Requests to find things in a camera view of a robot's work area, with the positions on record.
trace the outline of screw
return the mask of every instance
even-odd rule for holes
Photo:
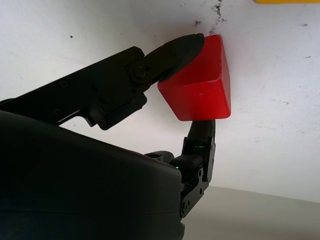
[[[69,83],[66,81],[66,80],[62,80],[60,83],[59,83],[60,87],[62,88],[67,88],[69,87]]]
[[[138,79],[142,79],[146,75],[146,71],[142,66],[135,67],[133,72]]]
[[[62,110],[60,108],[56,108],[53,110],[53,115],[60,117],[63,114]]]

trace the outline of bolt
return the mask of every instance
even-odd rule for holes
[[[133,72],[138,79],[142,79],[146,75],[146,71],[142,66],[135,67]]]
[[[187,208],[188,208],[187,203],[184,202],[183,205],[182,205],[182,212],[183,212],[184,214],[186,213]]]

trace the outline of dark mark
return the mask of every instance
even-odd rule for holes
[[[215,25],[218,25],[218,23],[227,22],[227,20],[222,18],[222,16],[221,16],[222,1],[223,0],[218,0],[219,3],[214,5],[213,7],[211,7],[211,10],[214,11],[218,15],[218,18],[215,20]]]
[[[198,27],[199,25],[201,25],[202,24],[202,22],[201,21],[194,21],[194,24],[193,24],[193,26],[196,28],[196,27]]]
[[[221,3],[216,4],[213,7],[211,7],[211,10],[214,11],[216,14],[218,14],[219,18],[221,18],[220,8],[221,8]]]
[[[211,27],[211,30],[209,31],[209,36],[215,35],[215,31],[216,31],[215,27],[214,26]]]

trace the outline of gray floor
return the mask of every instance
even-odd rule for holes
[[[183,240],[319,240],[320,203],[210,186]]]

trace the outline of red plastic block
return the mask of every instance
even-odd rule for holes
[[[206,37],[198,56],[158,89],[180,121],[228,118],[230,75],[222,37]]]

